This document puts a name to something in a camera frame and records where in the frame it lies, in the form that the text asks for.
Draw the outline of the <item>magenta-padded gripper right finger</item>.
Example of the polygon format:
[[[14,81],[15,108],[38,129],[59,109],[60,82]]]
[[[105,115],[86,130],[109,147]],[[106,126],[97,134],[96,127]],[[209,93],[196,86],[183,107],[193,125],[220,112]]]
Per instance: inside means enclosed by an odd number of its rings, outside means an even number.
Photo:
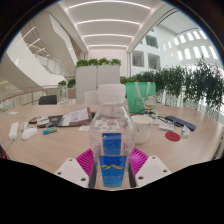
[[[128,172],[132,188],[143,187],[171,173],[157,156],[147,156],[137,148],[132,151]]]

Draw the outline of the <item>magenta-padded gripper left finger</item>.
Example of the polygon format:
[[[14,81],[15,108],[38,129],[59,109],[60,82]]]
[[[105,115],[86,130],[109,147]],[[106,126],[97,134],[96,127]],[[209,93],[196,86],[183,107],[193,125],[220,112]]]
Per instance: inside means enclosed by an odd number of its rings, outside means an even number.
[[[92,150],[86,150],[77,158],[68,158],[55,174],[81,187],[93,189],[96,183],[96,166]]]

